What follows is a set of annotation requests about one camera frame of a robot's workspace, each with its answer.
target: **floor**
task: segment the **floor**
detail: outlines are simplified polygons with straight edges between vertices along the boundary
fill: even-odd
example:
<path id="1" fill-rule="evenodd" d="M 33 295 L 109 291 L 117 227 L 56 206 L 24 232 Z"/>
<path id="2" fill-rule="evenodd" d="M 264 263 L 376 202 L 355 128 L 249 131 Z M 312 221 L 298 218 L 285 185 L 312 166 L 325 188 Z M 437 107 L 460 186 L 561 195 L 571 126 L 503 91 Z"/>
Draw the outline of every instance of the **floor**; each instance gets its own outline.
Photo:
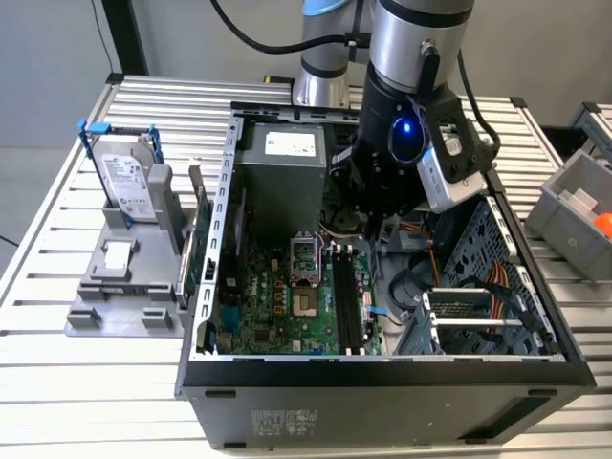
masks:
<path id="1" fill-rule="evenodd" d="M 0 235 L 19 243 L 69 148 L 0 147 Z M 0 276 L 15 247 L 0 239 Z"/>

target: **ram slot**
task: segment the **ram slot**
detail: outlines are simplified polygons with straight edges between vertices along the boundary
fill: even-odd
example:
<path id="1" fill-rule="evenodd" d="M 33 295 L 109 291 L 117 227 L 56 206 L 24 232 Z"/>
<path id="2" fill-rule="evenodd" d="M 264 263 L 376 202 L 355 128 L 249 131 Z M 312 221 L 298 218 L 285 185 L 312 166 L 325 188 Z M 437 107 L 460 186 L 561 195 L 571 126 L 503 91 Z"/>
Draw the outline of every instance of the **ram slot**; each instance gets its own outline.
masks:
<path id="1" fill-rule="evenodd" d="M 352 255 L 346 251 L 334 253 L 332 269 L 339 349 L 356 355 L 361 348 L 361 318 Z"/>

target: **motherboard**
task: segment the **motherboard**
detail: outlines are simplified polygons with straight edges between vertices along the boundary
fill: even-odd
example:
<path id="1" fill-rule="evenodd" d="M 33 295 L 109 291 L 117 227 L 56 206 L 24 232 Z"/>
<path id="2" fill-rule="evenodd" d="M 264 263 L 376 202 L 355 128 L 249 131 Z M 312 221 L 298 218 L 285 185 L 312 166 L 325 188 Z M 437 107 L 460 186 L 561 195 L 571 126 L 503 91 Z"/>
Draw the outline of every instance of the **motherboard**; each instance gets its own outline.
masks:
<path id="1" fill-rule="evenodd" d="M 333 253 L 334 247 L 339 248 L 323 248 L 315 238 L 311 247 L 304 239 L 292 241 L 290 247 L 251 245 L 244 291 L 235 304 L 225 304 L 221 311 L 219 352 L 379 355 L 377 318 L 366 308 L 374 299 L 365 252 L 344 251 L 347 267 L 339 273 L 340 256 Z M 338 298 L 339 276 L 346 279 L 346 275 L 351 279 L 341 283 L 343 294 Z M 352 350 L 341 346 L 349 329 L 358 334 L 359 344 Z"/>

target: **aluminum table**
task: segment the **aluminum table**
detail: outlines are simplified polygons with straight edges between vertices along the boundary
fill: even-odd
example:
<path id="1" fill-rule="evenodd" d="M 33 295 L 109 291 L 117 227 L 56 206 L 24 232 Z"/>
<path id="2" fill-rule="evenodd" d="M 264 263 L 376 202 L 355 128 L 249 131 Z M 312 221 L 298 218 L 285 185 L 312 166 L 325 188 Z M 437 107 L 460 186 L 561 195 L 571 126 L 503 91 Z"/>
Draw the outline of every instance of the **aluminum table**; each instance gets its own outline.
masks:
<path id="1" fill-rule="evenodd" d="M 187 175 L 201 164 L 214 195 L 232 100 L 290 103 L 280 84 L 233 84 L 127 76 L 107 84 L 89 117 L 161 131 L 172 187 L 194 205 Z M 361 90 L 352 94 L 360 108 Z M 508 98 L 479 98 L 501 137 L 496 160 L 521 220 L 541 183 L 560 165 L 527 108 Z M 473 119 L 467 103 L 464 108 Z M 66 338 L 66 313 L 103 225 L 104 195 L 79 142 L 71 150 L 0 281 L 0 456 L 225 456 L 212 451 L 189 403 L 173 399 L 179 339 Z M 503 447 L 301 449 L 253 456 L 436 456 L 503 459 L 612 457 L 612 284 L 585 281 L 530 236 L 551 290 L 590 362 L 598 389 Z"/>

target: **power cable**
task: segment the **power cable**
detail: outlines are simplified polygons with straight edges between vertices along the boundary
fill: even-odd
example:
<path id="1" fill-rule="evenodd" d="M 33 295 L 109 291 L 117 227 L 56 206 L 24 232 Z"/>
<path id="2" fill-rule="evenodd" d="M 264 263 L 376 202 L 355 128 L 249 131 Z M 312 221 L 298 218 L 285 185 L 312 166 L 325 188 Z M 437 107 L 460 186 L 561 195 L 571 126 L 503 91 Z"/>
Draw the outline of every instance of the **power cable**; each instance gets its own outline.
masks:
<path id="1" fill-rule="evenodd" d="M 104 48 L 104 52 L 106 53 L 106 58 L 108 59 L 108 65 L 111 68 L 111 74 L 115 73 L 115 69 L 113 68 L 113 61 L 111 60 L 111 55 L 108 54 L 108 49 L 106 48 L 106 43 L 104 42 L 104 37 L 102 36 L 102 30 L 99 27 L 98 21 L 98 10 L 96 9 L 96 3 L 94 0 L 91 0 L 92 7 L 94 8 L 94 17 L 96 18 L 96 27 L 98 28 L 99 41 L 102 42 L 102 47 Z"/>
<path id="2" fill-rule="evenodd" d="M 463 86 L 466 88 L 466 96 L 468 96 L 468 100 L 470 101 L 471 110 L 474 112 L 474 116 L 478 121 L 478 124 L 485 130 L 487 134 L 493 140 L 493 157 L 497 156 L 499 152 L 499 148 L 501 147 L 501 141 L 497 132 L 491 127 L 490 124 L 482 116 L 480 113 L 480 109 L 478 108 L 478 103 L 476 102 L 476 97 L 474 96 L 474 92 L 471 90 L 470 81 L 468 80 L 468 73 L 466 72 L 466 63 L 463 60 L 463 53 L 459 50 L 459 55 L 457 56 L 457 62 L 459 64 L 459 74 L 461 74 L 461 81 L 463 82 Z"/>
<path id="3" fill-rule="evenodd" d="M 3 240 L 4 242 L 8 243 L 8 244 L 11 244 L 12 246 L 19 247 L 19 244 L 17 244 L 12 239 L 9 239 L 8 237 L 4 237 L 2 234 L 0 234 L 0 239 Z"/>
<path id="4" fill-rule="evenodd" d="M 210 0 L 210 4 L 217 11 L 217 14 L 223 21 L 223 23 L 231 30 L 231 32 L 236 35 L 243 43 L 249 45 L 251 48 L 259 51 L 260 53 L 264 53 L 266 55 L 287 55 L 290 53 L 299 53 L 301 51 L 309 50 L 310 48 L 314 48 L 320 45 L 326 45 L 329 43 L 342 43 L 345 45 L 349 44 L 349 40 L 344 35 L 325 35 L 320 36 L 318 38 L 313 38 L 312 40 L 306 40 L 301 43 L 295 43 L 294 45 L 286 45 L 286 46 L 269 46 L 259 43 L 258 41 L 253 40 L 245 33 L 243 33 L 240 29 L 238 29 L 225 14 L 219 2 L 217 0 Z"/>

